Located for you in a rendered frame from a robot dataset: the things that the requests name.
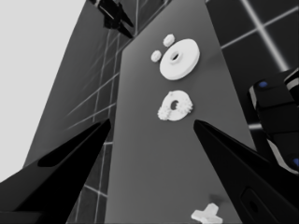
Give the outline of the large thick white disc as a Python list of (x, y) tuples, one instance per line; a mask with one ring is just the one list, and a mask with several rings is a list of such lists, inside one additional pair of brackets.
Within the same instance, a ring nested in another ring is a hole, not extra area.
[(171, 46), (160, 62), (160, 73), (168, 80), (178, 80), (187, 76), (197, 65), (200, 50), (190, 38), (182, 39)]

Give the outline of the small white T-shaped piece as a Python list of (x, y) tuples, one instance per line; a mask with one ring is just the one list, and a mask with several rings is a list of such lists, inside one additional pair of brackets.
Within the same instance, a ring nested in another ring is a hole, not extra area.
[(195, 210), (191, 218), (202, 224), (222, 224), (223, 219), (217, 216), (218, 211), (219, 207), (216, 204), (209, 203), (203, 211)]

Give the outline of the white round carrier with pins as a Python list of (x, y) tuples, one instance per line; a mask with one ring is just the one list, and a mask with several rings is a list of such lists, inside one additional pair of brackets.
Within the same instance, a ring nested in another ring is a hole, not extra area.
[(168, 117), (168, 120), (179, 121), (181, 119), (184, 119), (188, 114), (192, 112), (191, 111), (190, 113), (182, 113), (179, 110), (178, 104), (184, 97), (189, 97), (189, 95), (185, 91), (170, 91), (164, 97), (161, 106), (168, 106), (170, 108), (170, 115)]

